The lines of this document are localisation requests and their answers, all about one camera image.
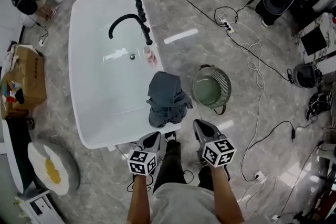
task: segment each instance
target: electrical outlet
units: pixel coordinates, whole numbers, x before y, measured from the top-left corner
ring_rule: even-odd
[[[257,180],[259,181],[259,183],[264,183],[266,181],[266,176],[264,176],[264,174],[259,171],[256,173],[256,177],[257,177]]]
[[[45,43],[46,43],[46,40],[47,40],[47,37],[46,38],[41,38],[40,40],[39,40],[39,45],[41,46],[41,47],[43,47],[44,45],[45,45]]]
[[[233,28],[232,28],[232,25],[229,24],[229,22],[227,21],[227,19],[221,19],[221,22],[222,22],[225,26],[227,26],[228,33],[229,33],[229,34],[232,34],[232,33],[235,32],[235,31],[233,30]]]

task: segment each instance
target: cardboard box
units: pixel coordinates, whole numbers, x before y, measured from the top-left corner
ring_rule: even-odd
[[[1,84],[1,95],[4,92],[8,92],[10,86],[8,84],[9,76],[8,73],[4,75],[0,84]],[[13,103],[4,103],[3,99],[0,98],[0,106],[1,106],[1,118],[4,120],[6,118],[20,118],[25,117],[28,114],[28,110],[20,110],[13,108]]]
[[[11,88],[12,82],[22,85],[24,103],[13,103],[13,108],[20,110],[33,109],[47,99],[44,79],[44,59],[41,53],[31,45],[18,45],[15,48],[14,56],[18,59],[14,69],[8,72],[7,82]]]

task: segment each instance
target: gray t-shirt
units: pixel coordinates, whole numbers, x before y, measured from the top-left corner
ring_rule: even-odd
[[[218,224],[214,193],[208,189],[178,183],[166,183],[154,193],[153,224]],[[263,216],[244,223],[269,224]]]

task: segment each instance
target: yellow object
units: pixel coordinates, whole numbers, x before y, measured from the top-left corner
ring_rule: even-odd
[[[46,159],[46,169],[51,181],[54,182],[55,184],[59,184],[61,182],[59,171],[55,169],[51,159]]]

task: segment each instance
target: bottle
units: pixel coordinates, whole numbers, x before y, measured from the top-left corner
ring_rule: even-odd
[[[158,61],[150,47],[143,47],[143,53],[145,54],[146,60],[150,64],[150,66],[155,67]]]

